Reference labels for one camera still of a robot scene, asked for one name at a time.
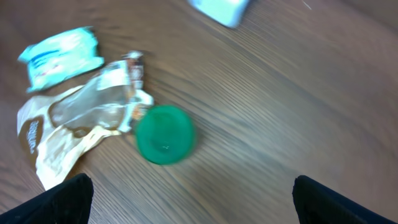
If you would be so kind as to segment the teal tissue pack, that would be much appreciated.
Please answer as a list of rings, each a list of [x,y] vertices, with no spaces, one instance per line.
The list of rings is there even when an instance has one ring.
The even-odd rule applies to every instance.
[[[79,27],[28,46],[18,57],[27,65],[28,93],[46,90],[104,64],[91,27]]]

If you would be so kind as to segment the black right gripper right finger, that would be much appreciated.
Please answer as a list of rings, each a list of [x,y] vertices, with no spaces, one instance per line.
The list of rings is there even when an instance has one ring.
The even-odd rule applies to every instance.
[[[305,175],[292,196],[300,224],[395,224]]]

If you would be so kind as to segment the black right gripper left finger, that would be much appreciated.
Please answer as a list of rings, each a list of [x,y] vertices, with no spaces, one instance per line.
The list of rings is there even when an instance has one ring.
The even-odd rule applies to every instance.
[[[87,224],[93,194],[92,180],[81,173],[1,214],[1,224]]]

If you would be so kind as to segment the beige brown snack pouch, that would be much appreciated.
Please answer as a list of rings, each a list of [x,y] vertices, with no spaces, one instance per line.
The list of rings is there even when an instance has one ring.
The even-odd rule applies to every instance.
[[[86,84],[33,96],[17,114],[17,137],[45,190],[62,183],[102,139],[128,133],[154,105],[143,90],[144,54],[133,50]]]

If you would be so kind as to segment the green lid jar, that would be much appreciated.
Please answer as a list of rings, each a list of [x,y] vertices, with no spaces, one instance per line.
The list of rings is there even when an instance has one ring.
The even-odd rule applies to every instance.
[[[188,157],[196,144],[192,118],[173,105],[158,105],[147,111],[135,128],[137,149],[147,161],[171,165]]]

